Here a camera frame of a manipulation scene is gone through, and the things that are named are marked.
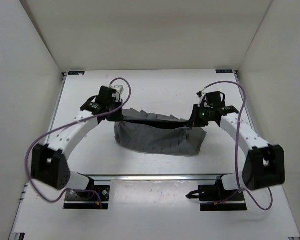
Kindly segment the grey pleated skirt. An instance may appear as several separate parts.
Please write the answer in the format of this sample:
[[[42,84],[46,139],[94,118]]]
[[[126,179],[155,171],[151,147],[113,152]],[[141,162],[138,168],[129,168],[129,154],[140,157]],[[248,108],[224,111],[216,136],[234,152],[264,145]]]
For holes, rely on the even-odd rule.
[[[162,129],[129,120],[150,120],[181,123],[183,120],[173,115],[147,113],[133,108],[122,111],[124,121],[114,125],[114,138],[121,147],[145,154],[171,156],[197,156],[207,132],[201,127],[186,126],[175,129]]]

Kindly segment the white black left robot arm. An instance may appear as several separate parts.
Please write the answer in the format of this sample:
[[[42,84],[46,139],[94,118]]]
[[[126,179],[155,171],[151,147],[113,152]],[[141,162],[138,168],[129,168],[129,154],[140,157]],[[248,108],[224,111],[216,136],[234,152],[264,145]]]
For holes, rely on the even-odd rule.
[[[56,190],[70,189],[83,199],[94,195],[94,180],[70,171],[68,159],[84,137],[103,120],[122,119],[122,85],[102,86],[99,94],[90,97],[67,126],[45,145],[36,144],[32,150],[30,176]]]

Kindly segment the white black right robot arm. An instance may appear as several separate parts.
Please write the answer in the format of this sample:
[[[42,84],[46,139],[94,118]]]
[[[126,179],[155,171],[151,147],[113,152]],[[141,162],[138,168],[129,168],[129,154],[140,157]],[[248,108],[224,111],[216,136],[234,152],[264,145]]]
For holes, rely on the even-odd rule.
[[[191,120],[195,127],[216,123],[235,141],[235,150],[242,150],[245,162],[242,170],[217,177],[213,194],[226,200],[235,191],[260,190],[285,183],[283,148],[260,137],[241,119],[240,111],[226,105],[226,95],[220,91],[197,93],[199,103],[193,106]]]

